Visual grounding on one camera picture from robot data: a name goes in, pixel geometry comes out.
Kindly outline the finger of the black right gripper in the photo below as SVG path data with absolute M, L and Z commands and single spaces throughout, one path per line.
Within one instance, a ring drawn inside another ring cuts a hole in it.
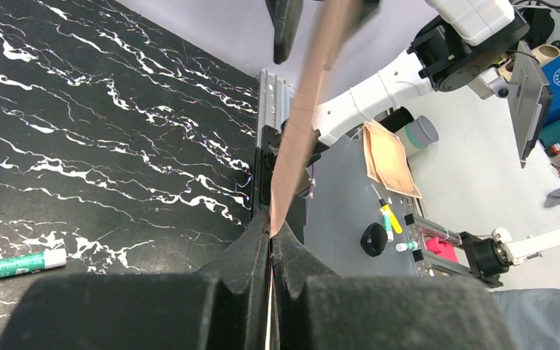
M 290 53 L 303 11 L 303 0 L 266 0 L 274 29 L 273 61 L 283 64 Z

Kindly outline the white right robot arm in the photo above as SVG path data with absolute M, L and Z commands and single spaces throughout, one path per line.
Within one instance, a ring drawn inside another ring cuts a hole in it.
M 274 61 L 288 58 L 303 1 L 265 1 L 274 27 Z M 468 85 L 517 44 L 529 24 L 509 1 L 425 1 L 438 16 L 415 36 L 408 49 L 382 70 L 320 104 L 313 123 L 315 137 L 326 147 L 358 125 L 389 108 L 434 91 L 450 92 Z M 258 128 L 280 133 L 288 120 L 290 86 L 271 83 L 261 71 Z

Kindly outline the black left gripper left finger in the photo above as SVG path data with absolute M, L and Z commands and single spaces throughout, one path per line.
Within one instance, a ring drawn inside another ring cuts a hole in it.
M 38 279 L 0 349 L 264 349 L 269 273 L 269 216 L 260 212 L 194 273 Z

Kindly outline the peach lined letter paper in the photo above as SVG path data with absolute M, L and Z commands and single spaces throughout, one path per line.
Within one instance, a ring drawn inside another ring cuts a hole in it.
M 306 158 L 311 154 L 312 123 L 326 72 L 331 69 L 346 32 L 358 20 L 362 6 L 362 1 L 325 1 L 320 11 L 271 177 L 271 238 L 284 224 Z

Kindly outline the yellow handled screwdriver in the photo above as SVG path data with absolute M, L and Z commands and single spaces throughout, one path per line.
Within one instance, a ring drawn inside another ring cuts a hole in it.
M 383 226 L 386 230 L 388 235 L 388 239 L 392 241 L 392 235 L 395 234 L 402 234 L 403 229 L 402 226 L 392 211 L 392 207 L 381 197 L 379 192 L 377 191 L 374 184 L 371 184 L 373 191 L 377 195 L 378 202 L 380 204 L 380 212 L 382 216 Z

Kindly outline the white green glue stick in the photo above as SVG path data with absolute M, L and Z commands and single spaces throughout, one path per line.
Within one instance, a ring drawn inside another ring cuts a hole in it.
M 0 259 L 0 279 L 53 268 L 61 268 L 66 265 L 67 257 L 68 255 L 65 249 L 54 249 Z

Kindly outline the brown paper sheets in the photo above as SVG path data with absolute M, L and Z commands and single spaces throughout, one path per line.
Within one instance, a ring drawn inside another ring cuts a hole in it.
M 367 176 L 390 192 L 422 198 L 400 140 L 376 121 L 366 122 L 364 127 L 362 144 Z

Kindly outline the black computer mouse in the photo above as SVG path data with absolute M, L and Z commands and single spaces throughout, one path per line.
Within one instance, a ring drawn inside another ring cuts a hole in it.
M 370 257 L 381 255 L 388 242 L 388 233 L 384 226 L 378 222 L 370 224 L 362 234 L 360 246 Z

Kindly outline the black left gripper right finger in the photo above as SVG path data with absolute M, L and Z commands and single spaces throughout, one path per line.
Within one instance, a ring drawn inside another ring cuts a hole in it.
M 340 276 L 284 225 L 271 238 L 282 349 L 514 349 L 466 277 Z

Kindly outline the grey tape roll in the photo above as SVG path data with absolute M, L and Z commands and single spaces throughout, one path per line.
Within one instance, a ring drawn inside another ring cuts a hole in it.
M 440 139 L 432 121 L 424 115 L 419 115 L 413 122 L 408 123 L 395 133 L 405 150 L 407 158 L 425 150 Z

